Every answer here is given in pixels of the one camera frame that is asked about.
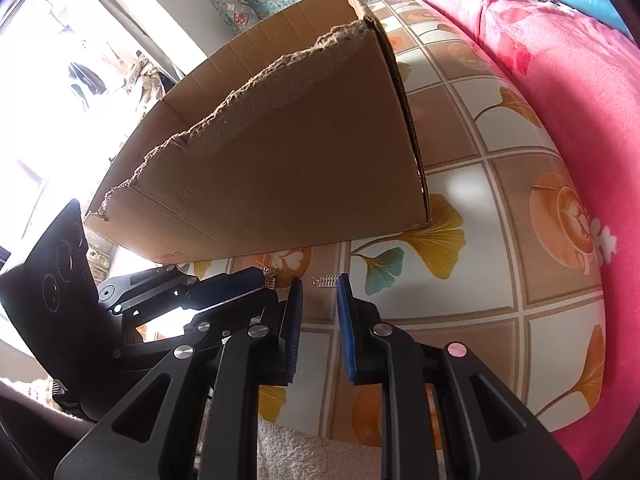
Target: tile pattern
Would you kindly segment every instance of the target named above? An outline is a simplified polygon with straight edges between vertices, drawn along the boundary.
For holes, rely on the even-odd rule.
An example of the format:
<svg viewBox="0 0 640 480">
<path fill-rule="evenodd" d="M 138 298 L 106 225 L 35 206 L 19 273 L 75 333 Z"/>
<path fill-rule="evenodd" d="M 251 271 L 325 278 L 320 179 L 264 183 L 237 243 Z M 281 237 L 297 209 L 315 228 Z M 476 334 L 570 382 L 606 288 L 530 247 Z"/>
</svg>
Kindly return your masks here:
<svg viewBox="0 0 640 480">
<path fill-rule="evenodd" d="M 275 266 L 282 297 L 302 277 L 301 364 L 286 398 L 273 396 L 276 420 L 290 428 L 380 444 L 380 390 L 347 382 L 334 290 L 312 285 L 339 272 L 384 319 L 420 342 L 465 343 L 550 430 L 565 426 L 597 402 L 605 326 L 588 215 L 571 177 L 518 90 L 446 18 L 413 0 L 372 10 L 408 95 L 432 224 L 188 269 Z"/>
</svg>

